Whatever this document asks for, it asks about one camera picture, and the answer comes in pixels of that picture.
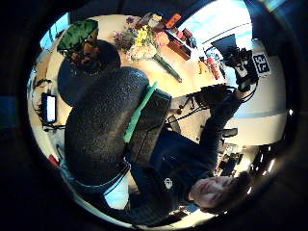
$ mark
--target monitor screen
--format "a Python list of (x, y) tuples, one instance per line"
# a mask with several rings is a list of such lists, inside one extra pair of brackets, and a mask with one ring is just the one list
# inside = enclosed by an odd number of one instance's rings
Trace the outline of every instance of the monitor screen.
[(57, 97), (49, 93), (41, 95), (42, 116), (46, 123), (54, 123), (57, 120)]

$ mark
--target bottle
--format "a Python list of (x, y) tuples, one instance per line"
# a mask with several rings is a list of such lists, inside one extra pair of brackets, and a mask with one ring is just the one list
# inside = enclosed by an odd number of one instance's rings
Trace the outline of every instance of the bottle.
[(199, 74), (202, 74), (203, 72), (205, 73), (207, 66), (205, 64), (204, 57), (199, 57), (198, 64), (199, 64)]
[(174, 27), (175, 23), (180, 20), (181, 15), (179, 13), (175, 13), (171, 19), (166, 23), (166, 28), (167, 29), (171, 29), (172, 27)]
[(214, 74), (215, 79), (219, 79), (219, 70), (218, 70), (218, 65), (213, 57), (208, 57), (207, 58), (207, 63), (210, 66), (212, 73)]

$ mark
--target bouquet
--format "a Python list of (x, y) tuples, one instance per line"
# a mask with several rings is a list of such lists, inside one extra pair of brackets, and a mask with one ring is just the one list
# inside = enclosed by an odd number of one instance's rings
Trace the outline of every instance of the bouquet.
[(159, 55), (160, 47), (169, 43), (167, 34), (165, 32), (156, 33), (148, 25), (136, 29), (131, 26), (133, 22), (133, 17), (127, 17), (128, 27), (124, 28), (124, 32), (114, 32), (115, 47), (122, 50), (126, 59), (131, 62), (154, 59), (181, 83), (182, 79), (179, 74)]

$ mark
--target computer monitor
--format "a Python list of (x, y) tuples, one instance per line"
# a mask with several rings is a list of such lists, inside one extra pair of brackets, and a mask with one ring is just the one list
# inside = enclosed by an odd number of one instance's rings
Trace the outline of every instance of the computer monitor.
[(57, 97), (50, 93), (41, 95), (42, 119), (51, 124), (57, 120)]
[(237, 42), (235, 40), (235, 35), (232, 34), (230, 36), (220, 38), (216, 41), (211, 42), (211, 44), (216, 47), (216, 49), (220, 52), (223, 58), (225, 58), (225, 55), (228, 52), (229, 47), (236, 47)]

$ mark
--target white wall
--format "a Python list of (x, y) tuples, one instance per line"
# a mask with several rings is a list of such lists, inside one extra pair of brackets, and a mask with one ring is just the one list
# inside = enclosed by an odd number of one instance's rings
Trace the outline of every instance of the white wall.
[[(238, 145), (262, 145), (282, 138), (287, 119), (286, 87), (282, 64), (278, 57), (269, 57), (271, 75), (259, 80), (253, 97), (244, 103), (227, 123), (238, 128), (236, 137), (227, 142)], [(229, 85), (236, 86), (233, 68), (228, 68)]]

